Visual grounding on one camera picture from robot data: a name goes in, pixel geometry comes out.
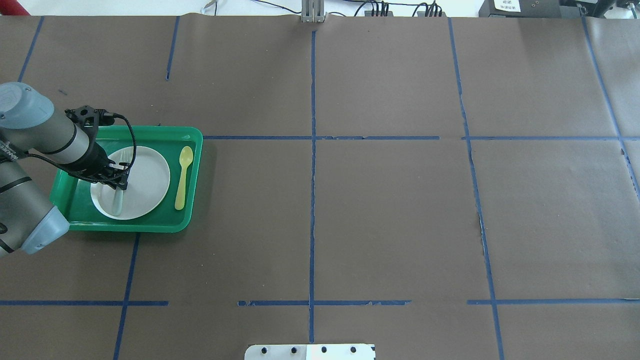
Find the white plate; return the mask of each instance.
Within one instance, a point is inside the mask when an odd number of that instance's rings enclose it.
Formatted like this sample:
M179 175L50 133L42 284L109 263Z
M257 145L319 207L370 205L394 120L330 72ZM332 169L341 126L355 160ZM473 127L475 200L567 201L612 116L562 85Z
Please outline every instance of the white plate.
M118 163L120 149L109 155L109 159ZM169 164L159 152L144 146L138 146L136 161L129 172L129 184L122 197L120 216L111 215L115 190L100 183L91 184L93 205L104 216L116 220L131 220L148 214L162 202L167 190L171 173Z

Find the white bracket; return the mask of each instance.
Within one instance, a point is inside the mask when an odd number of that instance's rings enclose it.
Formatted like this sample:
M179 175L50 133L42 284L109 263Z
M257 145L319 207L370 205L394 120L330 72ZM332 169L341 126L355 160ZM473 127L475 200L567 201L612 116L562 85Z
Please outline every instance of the white bracket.
M369 344L252 345L244 360L375 360Z
M324 0L302 0L302 22L324 22Z

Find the green tray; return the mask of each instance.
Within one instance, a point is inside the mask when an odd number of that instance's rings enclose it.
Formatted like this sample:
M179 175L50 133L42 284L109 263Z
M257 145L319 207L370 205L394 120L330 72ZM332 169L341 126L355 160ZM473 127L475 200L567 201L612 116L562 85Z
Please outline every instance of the green tray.
M142 217L115 220L105 217L95 208L89 193L90 183L59 170L49 198L67 218L71 230L177 233L191 221L202 153L202 133L194 127L174 126L134 126L133 131L139 146L156 150L169 164L171 181L166 197L158 207ZM107 154L111 154L131 146L131 135L126 126L105 126L100 127L96 141ZM174 208L174 202L180 177L179 156L185 146L193 150L193 164L187 171L186 204L183 210L178 211Z

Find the yellow spoon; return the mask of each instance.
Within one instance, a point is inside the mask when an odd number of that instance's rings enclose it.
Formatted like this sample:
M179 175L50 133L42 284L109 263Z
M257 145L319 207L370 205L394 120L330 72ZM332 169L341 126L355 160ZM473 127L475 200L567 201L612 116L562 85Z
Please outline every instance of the yellow spoon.
M178 183L178 193L175 195L175 209L184 209L184 200L187 193L187 168L193 162L193 150L190 147L185 146L180 151L180 166L182 166L182 172L180 173L180 182Z

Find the gray robotic arm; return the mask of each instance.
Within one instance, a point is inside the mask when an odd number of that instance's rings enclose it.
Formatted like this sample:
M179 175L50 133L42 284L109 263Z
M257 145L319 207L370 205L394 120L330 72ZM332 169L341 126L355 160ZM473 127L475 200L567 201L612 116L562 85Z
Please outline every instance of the gray robotic arm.
M134 142L131 163L116 164L95 142L98 126L124 119ZM44 156L30 154L35 149ZM126 190L135 137L121 115L83 106L64 113L24 83L0 85L0 257L32 254L64 235L69 223L17 161L40 158L71 176Z

